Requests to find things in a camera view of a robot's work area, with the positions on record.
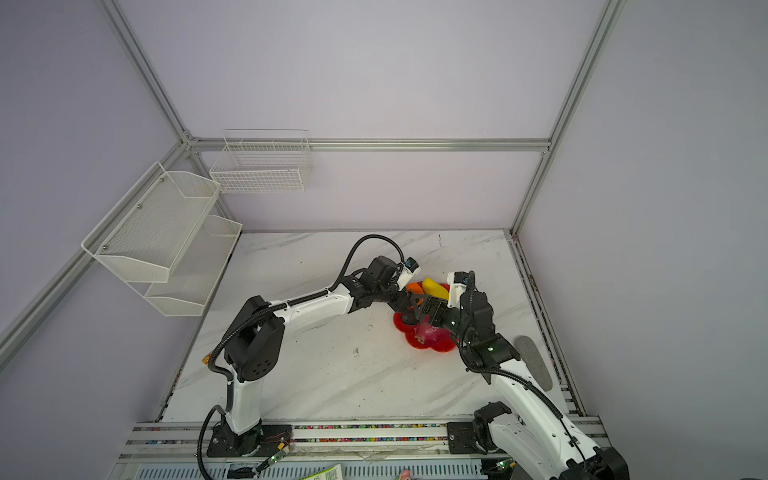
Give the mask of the yellow fake fruit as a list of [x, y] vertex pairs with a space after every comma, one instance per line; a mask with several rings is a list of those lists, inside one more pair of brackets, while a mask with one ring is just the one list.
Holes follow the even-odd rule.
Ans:
[[449, 288], [446, 285], [440, 284], [430, 278], [425, 278], [421, 282], [421, 286], [424, 293], [430, 297], [441, 300], [448, 300], [450, 298]]

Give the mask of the pink dragon fruit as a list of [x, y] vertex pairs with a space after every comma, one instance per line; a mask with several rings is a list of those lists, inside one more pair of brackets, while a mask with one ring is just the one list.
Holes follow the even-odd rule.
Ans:
[[418, 323], [413, 330], [412, 346], [418, 349], [449, 351], [452, 343], [449, 333], [439, 327], [431, 327], [427, 321]]

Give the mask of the orange fake fruit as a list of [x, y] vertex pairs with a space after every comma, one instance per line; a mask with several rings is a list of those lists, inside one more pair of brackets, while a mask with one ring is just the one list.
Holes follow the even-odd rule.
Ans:
[[423, 290], [423, 288], [422, 288], [420, 283], [410, 283], [410, 284], [408, 284], [405, 287], [405, 289], [408, 292], [410, 292], [412, 294], [415, 294], [415, 295], [424, 295], [425, 294], [425, 292], [424, 292], [424, 290]]

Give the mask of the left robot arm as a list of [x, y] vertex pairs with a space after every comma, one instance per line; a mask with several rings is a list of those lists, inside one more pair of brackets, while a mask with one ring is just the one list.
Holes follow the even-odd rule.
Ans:
[[385, 303], [396, 312], [410, 306], [406, 286], [419, 272], [409, 257], [399, 263], [385, 256], [368, 267], [343, 271], [323, 290], [295, 299], [268, 302], [260, 296], [248, 299], [208, 355], [209, 371], [225, 378], [223, 406], [212, 407], [204, 421], [217, 414], [206, 455], [209, 457], [269, 456], [277, 443], [290, 438], [292, 428], [263, 426], [261, 397], [264, 378], [277, 365], [283, 339], [295, 330]]

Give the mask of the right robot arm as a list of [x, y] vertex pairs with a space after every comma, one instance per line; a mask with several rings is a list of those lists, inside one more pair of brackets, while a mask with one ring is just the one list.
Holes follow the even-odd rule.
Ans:
[[601, 447], [549, 398], [513, 344], [496, 331], [487, 296], [464, 292], [456, 301], [415, 295], [413, 317], [449, 333], [465, 369], [501, 399], [475, 411], [475, 442], [508, 454], [533, 479], [628, 479], [613, 447]]

